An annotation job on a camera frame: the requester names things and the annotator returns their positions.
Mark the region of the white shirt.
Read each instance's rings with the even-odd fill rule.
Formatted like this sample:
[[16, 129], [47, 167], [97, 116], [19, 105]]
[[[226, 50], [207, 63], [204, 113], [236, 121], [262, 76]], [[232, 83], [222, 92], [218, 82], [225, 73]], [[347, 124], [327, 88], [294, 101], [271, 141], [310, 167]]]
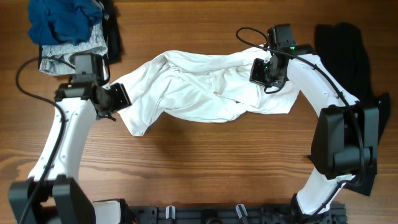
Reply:
[[166, 51], [118, 78], [131, 105], [118, 113], [133, 136], [142, 136], [162, 113], [200, 123], [224, 123], [245, 112], [287, 114], [299, 89], [287, 82], [267, 94], [249, 81], [256, 58], [270, 53], [249, 48], [229, 55]]

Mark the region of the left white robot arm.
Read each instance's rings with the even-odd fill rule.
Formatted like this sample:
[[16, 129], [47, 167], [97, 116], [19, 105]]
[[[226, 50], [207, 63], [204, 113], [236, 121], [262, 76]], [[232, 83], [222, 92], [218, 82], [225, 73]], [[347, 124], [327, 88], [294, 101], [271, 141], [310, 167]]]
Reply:
[[124, 85], [109, 84], [105, 59], [76, 54], [74, 74], [49, 103], [53, 124], [42, 154], [27, 180], [13, 182], [9, 203], [18, 223], [135, 223], [123, 199], [91, 202], [78, 183], [86, 137], [99, 119], [131, 105]]

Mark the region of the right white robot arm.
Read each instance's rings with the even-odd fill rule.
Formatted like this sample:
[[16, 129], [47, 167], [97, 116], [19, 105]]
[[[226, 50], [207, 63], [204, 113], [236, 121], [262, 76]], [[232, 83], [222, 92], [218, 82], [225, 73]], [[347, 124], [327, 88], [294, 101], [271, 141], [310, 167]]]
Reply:
[[271, 27], [261, 49], [269, 59], [257, 58], [250, 82], [267, 94], [292, 82], [318, 116], [309, 159], [314, 165], [305, 187], [292, 200], [301, 220], [325, 214], [338, 192], [346, 187], [369, 195], [377, 174], [379, 110], [362, 104], [323, 66], [311, 45], [294, 41], [290, 24]]

